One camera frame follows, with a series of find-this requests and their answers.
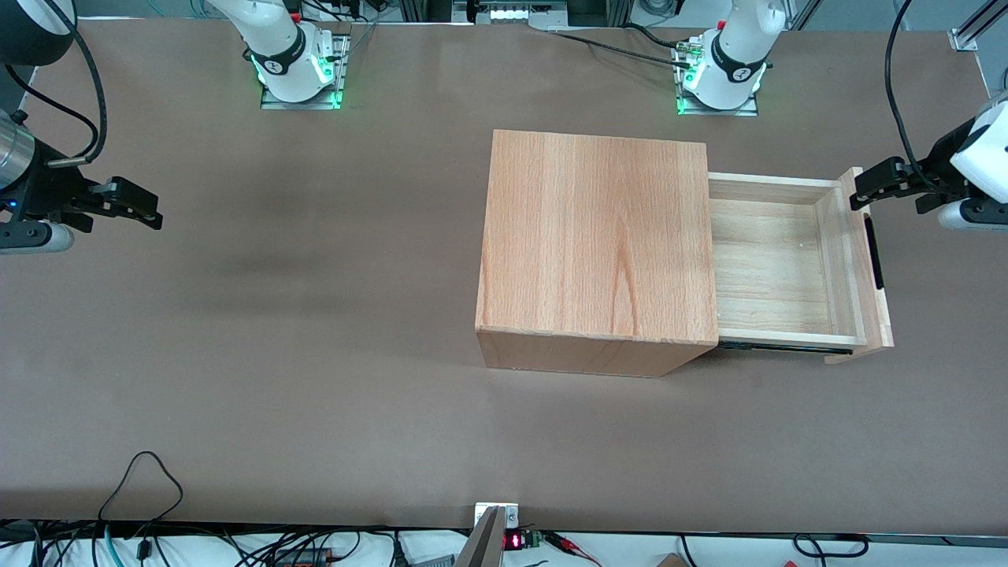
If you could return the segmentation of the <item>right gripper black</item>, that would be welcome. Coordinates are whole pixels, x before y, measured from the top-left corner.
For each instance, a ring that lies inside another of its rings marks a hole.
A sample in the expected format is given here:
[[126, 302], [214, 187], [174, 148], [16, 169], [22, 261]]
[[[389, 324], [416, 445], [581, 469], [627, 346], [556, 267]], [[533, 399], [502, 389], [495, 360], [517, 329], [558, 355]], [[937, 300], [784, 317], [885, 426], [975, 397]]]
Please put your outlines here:
[[28, 168], [2, 189], [2, 212], [10, 214], [10, 221], [48, 220], [89, 233], [91, 216], [119, 216], [155, 231], [162, 229], [163, 215], [144, 211], [158, 207], [158, 196], [151, 191], [122, 176], [98, 184], [77, 168], [52, 169], [47, 158], [48, 154], [36, 154]]

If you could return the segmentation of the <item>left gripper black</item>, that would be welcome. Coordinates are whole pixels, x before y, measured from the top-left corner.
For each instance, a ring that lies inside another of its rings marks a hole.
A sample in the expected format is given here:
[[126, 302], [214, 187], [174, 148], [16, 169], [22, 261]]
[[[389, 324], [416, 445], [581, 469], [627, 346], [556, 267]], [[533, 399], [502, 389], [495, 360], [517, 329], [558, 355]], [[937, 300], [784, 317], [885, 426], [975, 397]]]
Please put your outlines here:
[[932, 212], [939, 206], [951, 204], [957, 213], [967, 215], [982, 213], [980, 191], [962, 173], [954, 168], [951, 158], [968, 139], [975, 119], [969, 118], [936, 143], [925, 158], [917, 161], [911, 157], [910, 145], [905, 145], [907, 172], [902, 157], [889, 157], [854, 178], [854, 191], [850, 194], [850, 211], [859, 211], [875, 201], [888, 198], [887, 193], [901, 187], [898, 197], [915, 196], [918, 214]]

